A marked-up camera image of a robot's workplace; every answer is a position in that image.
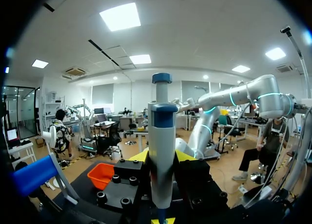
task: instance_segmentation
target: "man sitting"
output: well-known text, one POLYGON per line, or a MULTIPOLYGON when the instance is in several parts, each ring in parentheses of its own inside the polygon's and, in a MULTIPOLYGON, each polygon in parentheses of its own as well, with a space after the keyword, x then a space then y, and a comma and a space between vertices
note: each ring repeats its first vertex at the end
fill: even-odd
POLYGON ((239 170, 243 171, 240 175, 233 176, 233 180, 241 180, 245 181, 248 178, 248 167, 250 161, 254 161, 259 159, 261 163, 268 166, 267 174, 265 177, 265 181, 267 176, 269 175, 271 169, 273 168, 274 162, 277 157, 277 153, 280 147, 280 144, 283 139, 284 132, 285 139, 283 141, 283 147, 286 147, 288 139, 289 139, 289 130, 288 127, 286 129, 286 124, 284 124, 282 119, 275 118, 274 120, 268 121, 263 134, 260 138, 259 144, 255 149, 246 150, 244 153, 243 160, 240 164, 239 170))
POLYGON ((52 125, 55 126, 57 131, 57 141, 54 148, 54 151, 56 152, 56 157, 59 158, 58 153, 62 153, 67 149, 69 156, 68 160, 72 160, 74 155, 72 154, 72 144, 70 143, 71 136, 68 131, 68 128, 65 127, 62 122, 65 115, 66 113, 64 110, 58 110, 55 114, 56 120, 53 120, 50 127, 52 125))

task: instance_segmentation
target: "white sneaker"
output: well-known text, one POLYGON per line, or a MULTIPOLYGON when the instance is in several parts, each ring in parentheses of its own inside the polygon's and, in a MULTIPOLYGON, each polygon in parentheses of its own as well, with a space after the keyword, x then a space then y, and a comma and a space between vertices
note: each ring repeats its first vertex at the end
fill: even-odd
POLYGON ((233 176, 232 179, 236 180, 236 181, 246 181, 248 178, 248 173, 247 172, 243 172, 239 175, 233 176))
POLYGON ((72 160, 74 158, 74 154, 72 153, 71 157, 68 157, 68 160, 72 160))

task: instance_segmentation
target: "black pants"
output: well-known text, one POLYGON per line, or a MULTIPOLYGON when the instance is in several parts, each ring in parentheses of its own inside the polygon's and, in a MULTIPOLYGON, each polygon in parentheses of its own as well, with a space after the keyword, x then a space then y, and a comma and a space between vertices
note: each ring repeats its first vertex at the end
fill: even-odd
POLYGON ((262 164, 268 166, 265 177, 265 179, 267 179, 267 176, 269 175, 276 160, 276 153, 271 153, 266 150, 266 148, 262 148, 260 152, 257 149, 246 150, 239 170, 248 171, 250 161, 255 161, 257 159, 259 159, 262 164))

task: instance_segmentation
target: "wooden floor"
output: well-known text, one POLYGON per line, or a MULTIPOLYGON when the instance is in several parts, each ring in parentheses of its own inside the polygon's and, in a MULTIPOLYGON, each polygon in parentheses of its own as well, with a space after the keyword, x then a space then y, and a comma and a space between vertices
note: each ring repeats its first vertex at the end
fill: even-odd
MULTIPOLYGON (((257 128, 250 128, 248 130, 249 133, 253 133, 254 135, 257 134, 257 128)), ((182 129, 177 129, 177 135, 178 137, 184 139, 186 142, 188 141, 190 137, 191 131, 185 131, 182 129)), ((217 142, 219 134, 215 133, 214 134, 214 141, 217 142)), ((40 159, 48 154, 47 148, 46 147, 41 147, 38 148, 34 138, 30 139, 34 143, 34 152, 36 155, 37 159, 40 159)), ((131 156, 134 156, 139 153, 138 150, 138 144, 134 145, 126 145, 125 142, 128 141, 128 139, 123 139, 122 142, 119 144, 120 148, 122 149, 123 157, 125 159, 130 158, 131 156)), ((78 137, 74 137, 73 139, 73 152, 74 152, 74 159, 79 158, 81 155, 85 154, 85 152, 78 151, 77 150, 77 145, 78 145, 78 137)), ((236 182, 231 179, 232 176, 240 173, 238 170, 239 165, 241 163, 244 151, 247 149, 254 149, 256 146, 256 141, 253 138, 247 138, 246 140, 241 140, 237 142, 238 148, 235 148, 234 151, 231 151, 229 149, 229 153, 225 153, 221 155, 220 160, 214 160, 214 161, 208 161, 207 163, 210 165, 210 173, 213 177, 213 179, 216 181, 218 186, 220 187, 221 190, 225 191, 228 193, 228 206, 232 207, 238 199, 242 196, 242 193, 238 191, 238 187, 241 185, 241 182, 236 182)), ((282 157, 284 155, 285 149, 283 149, 281 157, 279 160, 282 160, 282 157)), ((110 160, 108 156, 103 157, 103 156, 97 156, 95 158, 91 159, 84 159, 81 158, 69 167, 67 167, 65 170, 63 170, 63 173, 67 177, 69 182, 74 181, 83 171, 85 171, 94 161, 97 160, 103 160, 103 161, 109 161, 109 162, 117 162, 120 159, 119 154, 114 154, 113 155, 113 160, 110 160)), ((250 164, 249 167, 249 174, 253 172, 258 171, 258 164, 259 161, 253 161, 250 164)), ((286 165, 284 165, 276 174, 275 179, 277 181, 282 178, 282 176, 285 174, 287 170, 286 165)), ((303 178, 304 172, 302 172, 301 179, 298 181, 297 185, 295 186, 294 189, 294 194, 298 194, 298 192, 301 190, 302 186, 302 178, 303 178)), ((244 187, 249 190, 253 187, 255 187, 256 184, 253 183, 250 179, 248 179, 244 183, 244 187)), ((272 183, 272 188, 275 189, 275 187, 278 186, 277 182, 272 183)), ((51 189, 47 188, 45 185, 42 186, 42 189, 44 192, 51 198, 53 199, 59 192, 60 189, 56 189, 55 191, 52 191, 51 189)), ((38 201, 36 199, 33 199, 33 202, 38 205, 38 201)))

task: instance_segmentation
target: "yellow object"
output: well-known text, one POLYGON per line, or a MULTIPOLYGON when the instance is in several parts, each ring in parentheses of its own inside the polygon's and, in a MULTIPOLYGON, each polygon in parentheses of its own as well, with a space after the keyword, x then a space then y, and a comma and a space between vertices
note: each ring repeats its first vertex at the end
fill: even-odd
MULTIPOLYGON (((167 218, 167 224, 173 224, 176 218, 167 218)), ((151 224, 159 224, 158 219, 152 220, 151 224)))
POLYGON ((144 127, 138 127, 137 130, 138 131, 144 131, 144 127))
POLYGON ((179 151, 177 149, 175 150, 175 152, 176 152, 176 155, 177 155, 177 158, 178 158, 179 162, 183 162, 183 161, 186 161, 186 160, 190 160, 190 161, 197 160, 196 158, 193 158, 193 157, 191 157, 191 156, 189 156, 189 155, 187 155, 187 154, 185 154, 185 153, 183 153, 183 152, 181 152, 181 151, 179 151))
POLYGON ((228 115, 229 112, 227 110, 220 110, 221 115, 228 115))
POLYGON ((128 160, 129 161, 134 161, 138 160, 139 162, 145 162, 146 161, 146 156, 147 156, 148 150, 145 150, 143 152, 140 152, 137 155, 134 155, 133 157, 130 157, 128 160))

